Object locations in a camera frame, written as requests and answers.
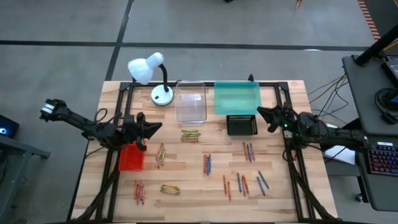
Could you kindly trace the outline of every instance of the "lamp shade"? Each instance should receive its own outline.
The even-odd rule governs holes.
[[[139,83],[146,85],[152,80],[154,69],[161,65],[163,61],[163,55],[156,52],[147,59],[137,58],[131,60],[127,67],[133,78],[135,78]]]

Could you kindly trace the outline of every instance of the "white desk lamp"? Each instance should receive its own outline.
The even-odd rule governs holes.
[[[173,101],[173,90],[167,86],[167,70],[163,65],[161,53],[154,53],[149,58],[138,58],[128,63],[130,74],[139,83],[146,85],[152,80],[154,69],[159,67],[163,72],[163,85],[156,86],[150,94],[152,101],[159,106],[166,106]]]

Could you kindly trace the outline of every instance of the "desk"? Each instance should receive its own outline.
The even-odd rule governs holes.
[[[114,114],[120,82],[105,82],[98,109],[107,108],[105,120]],[[290,97],[296,112],[310,111],[303,81],[289,81]],[[226,133],[225,115],[215,114],[214,89],[206,88],[207,120],[201,132],[200,142],[181,143],[181,128],[175,121],[175,100],[166,107],[151,102],[151,87],[134,87],[131,114],[142,111],[147,121],[163,122],[163,126],[147,144],[144,171],[121,172],[114,222],[293,222],[297,221],[287,163],[282,159],[284,141],[278,129],[266,131],[267,124],[258,114],[259,134],[248,137],[231,137]],[[262,106],[276,105],[273,88],[261,87]],[[251,142],[256,161],[245,160],[242,141]],[[160,143],[166,148],[165,165],[159,170],[155,154]],[[99,148],[91,142],[87,153]],[[203,155],[211,154],[211,175],[203,175]],[[321,204],[337,217],[328,176],[320,151],[308,148],[303,151],[310,187]],[[83,213],[98,193],[103,175],[106,151],[88,157],[84,163],[72,218]],[[261,194],[256,176],[261,170],[270,189]],[[250,196],[239,193],[236,173],[245,175]],[[232,201],[224,195],[223,174],[231,182]],[[142,180],[146,189],[145,205],[136,205],[134,181]],[[160,185],[177,185],[179,196],[162,194]],[[303,193],[300,198],[303,209]],[[107,209],[109,197],[105,198]]]
[[[364,67],[357,66],[352,57],[344,57],[343,65],[347,74],[349,86],[353,93],[359,118],[349,126],[363,129],[368,141],[377,144],[378,141],[392,142],[398,145],[397,125],[390,125],[381,119],[381,113],[374,104],[374,94],[381,88],[393,88],[386,73],[381,68],[382,59],[374,58]],[[368,155],[357,153],[358,165],[361,172],[359,184],[364,185],[363,196],[369,199],[372,208],[380,211],[398,212],[398,195],[396,186],[398,177],[374,175],[368,173],[366,164]]]

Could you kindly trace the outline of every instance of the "teal plastic tray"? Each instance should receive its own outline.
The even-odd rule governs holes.
[[[258,82],[215,82],[216,114],[257,114],[261,106]]]

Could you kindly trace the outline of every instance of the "blue crayon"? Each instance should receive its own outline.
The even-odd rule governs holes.
[[[249,161],[251,162],[251,153],[250,153],[249,145],[246,145],[246,147],[248,149],[248,158],[249,158]]]
[[[210,175],[211,172],[211,155],[207,158],[207,175]]]
[[[262,194],[263,194],[264,196],[266,196],[266,192],[265,192],[264,189],[262,188],[262,185],[261,185],[261,182],[260,182],[260,177],[257,177],[257,181],[259,182],[259,185],[260,185],[260,189],[261,189]]]
[[[264,184],[266,185],[267,189],[269,189],[269,186],[268,186],[268,184],[267,184],[267,182],[266,182],[266,179],[264,178],[264,176],[262,175],[262,173],[261,173],[260,171],[259,171],[259,174],[260,174],[260,177],[261,177],[262,181],[263,181]]]
[[[241,187],[241,178],[239,177],[239,173],[236,173],[236,176],[238,177],[238,186],[239,186],[239,192],[242,193],[242,187]]]

